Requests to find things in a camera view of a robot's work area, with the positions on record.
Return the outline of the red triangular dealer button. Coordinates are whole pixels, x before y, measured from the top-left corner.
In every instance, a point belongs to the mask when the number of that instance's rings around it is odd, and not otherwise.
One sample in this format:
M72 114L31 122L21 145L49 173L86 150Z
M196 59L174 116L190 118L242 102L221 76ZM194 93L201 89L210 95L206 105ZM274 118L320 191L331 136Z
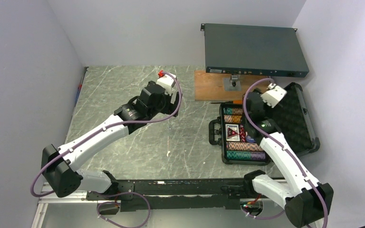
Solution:
M230 142L240 141L240 128L238 124L226 124L226 140Z

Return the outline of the black poker set case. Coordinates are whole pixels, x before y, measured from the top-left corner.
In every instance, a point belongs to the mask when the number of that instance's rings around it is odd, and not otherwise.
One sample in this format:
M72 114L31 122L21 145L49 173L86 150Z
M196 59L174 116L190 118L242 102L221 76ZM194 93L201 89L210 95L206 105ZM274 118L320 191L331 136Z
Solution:
M275 108L267 108L267 116L273 119L282 130L286 142L298 157L316 152L320 147L320 141L312 125L301 85L293 82L284 89L287 91L286 96ZM219 116L209 123L209 143L221 147L222 161L225 164L267 165L271 159L265 152L268 159L263 162L226 159L225 154L227 151L227 142L229 141L226 140L225 125L228 123L224 121L224 108L242 108L242 105L220 104ZM238 125L240 128L239 142L246 143L245 136L248 134L245 132L244 126L241 123Z

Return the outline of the blue small blind button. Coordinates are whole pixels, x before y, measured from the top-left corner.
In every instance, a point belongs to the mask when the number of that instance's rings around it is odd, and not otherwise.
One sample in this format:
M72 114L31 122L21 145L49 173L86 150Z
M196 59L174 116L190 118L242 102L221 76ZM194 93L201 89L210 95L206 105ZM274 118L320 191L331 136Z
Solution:
M255 143L255 140L248 135L245 136L245 139L246 139L246 142L248 142L248 143Z

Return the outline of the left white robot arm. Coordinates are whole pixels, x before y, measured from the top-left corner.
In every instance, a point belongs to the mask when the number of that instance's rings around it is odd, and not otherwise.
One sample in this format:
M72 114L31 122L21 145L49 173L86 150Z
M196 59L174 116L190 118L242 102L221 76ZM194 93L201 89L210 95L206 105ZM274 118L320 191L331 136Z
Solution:
M46 146L40 174L51 186L51 193L63 198L76 190L91 190L107 200L114 198L118 191L115 177L108 171L83 170L82 165L109 144L147 124L159 122L154 119L157 114L165 114L164 120L176 117L181 101L179 83L150 81L139 96L120 106L99 126L58 148L52 144Z

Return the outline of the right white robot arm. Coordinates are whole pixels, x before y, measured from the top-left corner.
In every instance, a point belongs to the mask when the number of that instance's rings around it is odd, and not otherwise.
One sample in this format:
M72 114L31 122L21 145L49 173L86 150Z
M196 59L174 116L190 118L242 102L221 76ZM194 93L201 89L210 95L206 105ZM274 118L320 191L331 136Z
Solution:
M288 220L297 228L326 228L333 199L333 188L322 184L302 164L290 148L282 130L266 115L267 108L274 108L286 95L282 88L264 93L248 90L243 99L242 123L246 133L272 159L286 180L283 185L262 171L244 176L243 192L248 197L266 196L283 208Z

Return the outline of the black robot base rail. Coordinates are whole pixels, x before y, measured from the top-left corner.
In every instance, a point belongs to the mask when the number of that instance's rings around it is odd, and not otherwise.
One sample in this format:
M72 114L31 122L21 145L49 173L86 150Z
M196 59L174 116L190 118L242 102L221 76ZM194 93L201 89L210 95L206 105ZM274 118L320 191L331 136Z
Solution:
M116 201L121 212L154 209L240 209L258 195L248 193L242 178L118 180L118 188L98 194L88 191L88 201Z

